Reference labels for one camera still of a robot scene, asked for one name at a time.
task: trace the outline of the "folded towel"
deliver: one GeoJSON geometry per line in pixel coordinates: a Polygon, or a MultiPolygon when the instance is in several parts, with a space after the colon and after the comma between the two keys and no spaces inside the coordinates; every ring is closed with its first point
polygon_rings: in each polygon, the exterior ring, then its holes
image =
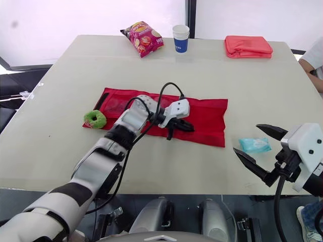
{"type": "Polygon", "coordinates": [[[230,58],[271,58],[273,49],[261,36],[229,35],[224,40],[230,58]]]}

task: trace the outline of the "person's arm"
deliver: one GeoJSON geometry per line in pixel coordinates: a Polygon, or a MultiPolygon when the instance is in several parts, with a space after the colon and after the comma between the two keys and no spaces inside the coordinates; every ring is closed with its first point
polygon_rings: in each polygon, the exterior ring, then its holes
{"type": "Polygon", "coordinates": [[[314,67],[304,59],[299,59],[298,62],[303,67],[303,69],[305,70],[308,77],[311,79],[318,92],[323,93],[323,80],[310,73],[310,71],[314,70],[314,67]]]}

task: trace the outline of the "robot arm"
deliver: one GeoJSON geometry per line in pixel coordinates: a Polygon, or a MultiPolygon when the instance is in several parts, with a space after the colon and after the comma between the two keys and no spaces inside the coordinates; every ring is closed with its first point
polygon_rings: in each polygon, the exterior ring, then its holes
{"type": "Polygon", "coordinates": [[[78,162],[67,184],[47,192],[0,227],[0,241],[62,241],[76,229],[93,199],[107,196],[122,170],[120,162],[148,120],[153,117],[164,128],[172,120],[189,115],[187,99],[173,102],[156,114],[157,102],[145,95],[138,97],[149,113],[140,100],[135,100],[78,162]]]}
{"type": "Polygon", "coordinates": [[[271,187],[280,175],[300,192],[305,189],[314,196],[323,196],[323,134],[318,124],[306,123],[286,131],[271,125],[257,125],[282,145],[271,172],[258,166],[256,161],[241,150],[234,149],[242,163],[271,187]]]}

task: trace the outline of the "white wall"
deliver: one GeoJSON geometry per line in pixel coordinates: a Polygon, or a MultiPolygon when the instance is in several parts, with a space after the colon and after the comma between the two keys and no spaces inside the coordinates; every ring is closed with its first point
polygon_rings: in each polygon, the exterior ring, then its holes
{"type": "Polygon", "coordinates": [[[307,50],[322,34],[322,0],[197,0],[195,38],[263,36],[307,50]]]}
{"type": "Polygon", "coordinates": [[[79,34],[121,35],[142,20],[171,37],[185,0],[0,0],[0,56],[11,66],[53,64],[79,34]]]}

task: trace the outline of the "green donut toy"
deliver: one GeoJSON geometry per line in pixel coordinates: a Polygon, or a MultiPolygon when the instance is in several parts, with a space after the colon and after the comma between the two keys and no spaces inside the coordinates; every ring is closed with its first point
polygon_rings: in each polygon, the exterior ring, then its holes
{"type": "Polygon", "coordinates": [[[101,129],[106,125],[106,117],[99,110],[93,110],[84,116],[84,122],[93,129],[101,129]]]}

